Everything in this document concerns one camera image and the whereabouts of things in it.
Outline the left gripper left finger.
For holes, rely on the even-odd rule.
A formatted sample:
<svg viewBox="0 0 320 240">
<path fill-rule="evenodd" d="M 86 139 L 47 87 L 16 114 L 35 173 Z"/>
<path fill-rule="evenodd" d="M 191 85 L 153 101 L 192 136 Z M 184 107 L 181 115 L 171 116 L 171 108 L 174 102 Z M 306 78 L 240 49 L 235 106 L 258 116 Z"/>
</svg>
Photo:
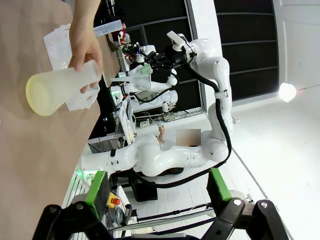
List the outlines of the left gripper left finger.
<svg viewBox="0 0 320 240">
<path fill-rule="evenodd" d="M 70 240 L 75 233 L 85 233 L 89 240 L 112 240 L 113 235 L 102 223 L 110 195 L 107 173 L 98 171 L 86 194 L 62 209 L 59 205 L 47 205 L 35 229 L 34 240 Z"/>
</svg>

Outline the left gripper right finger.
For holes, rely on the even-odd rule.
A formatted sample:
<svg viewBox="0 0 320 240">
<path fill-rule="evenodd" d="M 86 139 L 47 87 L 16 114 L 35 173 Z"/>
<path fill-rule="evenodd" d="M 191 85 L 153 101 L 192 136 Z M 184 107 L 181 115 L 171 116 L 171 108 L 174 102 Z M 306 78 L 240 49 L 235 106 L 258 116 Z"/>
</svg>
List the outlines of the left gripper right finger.
<svg viewBox="0 0 320 240">
<path fill-rule="evenodd" d="M 245 230 L 251 240 L 286 240 L 288 234 L 274 203 L 255 204 L 232 197 L 220 171 L 211 168 L 206 187 L 216 215 L 203 240 L 228 240 L 235 229 Z"/>
</svg>

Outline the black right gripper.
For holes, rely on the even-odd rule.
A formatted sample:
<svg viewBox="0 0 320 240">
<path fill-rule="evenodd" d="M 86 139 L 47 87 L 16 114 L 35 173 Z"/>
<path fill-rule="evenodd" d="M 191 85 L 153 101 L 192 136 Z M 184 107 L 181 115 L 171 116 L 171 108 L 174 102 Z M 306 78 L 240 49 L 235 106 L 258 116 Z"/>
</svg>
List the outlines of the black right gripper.
<svg viewBox="0 0 320 240">
<path fill-rule="evenodd" d="M 178 68 L 189 64 L 192 60 L 192 48 L 182 47 L 181 51 L 176 51 L 173 46 L 167 46 L 164 53 L 152 51 L 145 56 L 147 64 L 141 67 L 141 75 L 147 83 L 152 81 L 165 83 L 171 75 L 168 68 Z"/>
</svg>

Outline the person right hand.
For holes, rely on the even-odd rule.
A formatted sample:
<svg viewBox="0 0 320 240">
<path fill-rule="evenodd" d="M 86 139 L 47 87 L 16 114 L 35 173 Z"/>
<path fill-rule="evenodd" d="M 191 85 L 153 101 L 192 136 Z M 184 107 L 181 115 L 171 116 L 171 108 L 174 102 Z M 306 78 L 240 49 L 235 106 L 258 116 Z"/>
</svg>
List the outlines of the person right hand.
<svg viewBox="0 0 320 240">
<path fill-rule="evenodd" d="M 103 57 L 93 24 L 73 21 L 69 29 L 69 41 L 72 56 L 68 67 L 80 72 L 86 62 L 95 61 L 98 66 L 98 74 L 101 77 Z"/>
</svg>

